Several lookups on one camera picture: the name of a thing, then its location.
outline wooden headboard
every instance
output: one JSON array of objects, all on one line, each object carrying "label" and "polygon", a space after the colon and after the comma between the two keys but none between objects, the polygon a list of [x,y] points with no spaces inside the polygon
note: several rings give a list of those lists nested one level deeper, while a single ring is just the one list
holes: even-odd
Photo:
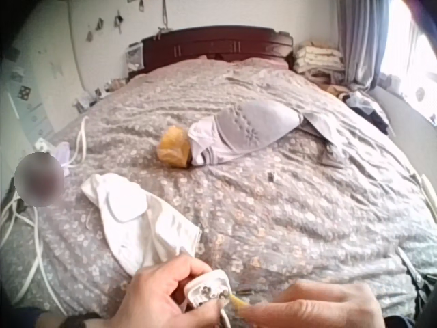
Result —
[{"label": "wooden headboard", "polygon": [[164,33],[142,39],[144,69],[135,75],[186,59],[206,55],[208,59],[233,62],[251,57],[284,59],[292,65],[293,38],[284,32],[251,26],[208,26]]}]

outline gray embroidered cloth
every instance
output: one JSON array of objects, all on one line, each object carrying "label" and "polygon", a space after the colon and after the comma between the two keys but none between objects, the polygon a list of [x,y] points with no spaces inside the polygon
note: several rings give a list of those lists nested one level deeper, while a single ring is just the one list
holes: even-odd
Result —
[{"label": "gray embroidered cloth", "polygon": [[[320,165],[324,142],[300,130],[223,165],[171,169],[157,159],[156,145],[169,126],[188,128],[252,99],[331,114],[349,165]],[[396,246],[418,270],[437,271],[436,226],[405,156],[341,101],[278,65],[181,62],[136,78],[88,115],[85,162],[70,171],[60,201],[38,209],[48,279],[71,314],[114,314],[130,279],[109,251],[98,211],[81,193],[92,173],[138,182],[199,225],[197,256],[227,272],[234,289],[256,290],[247,301],[269,300],[298,278],[367,282],[384,315],[411,315],[416,293]],[[79,124],[52,142],[74,145]],[[1,254],[11,298],[34,254],[32,229],[18,222]],[[56,310],[39,272],[21,305]]]}]

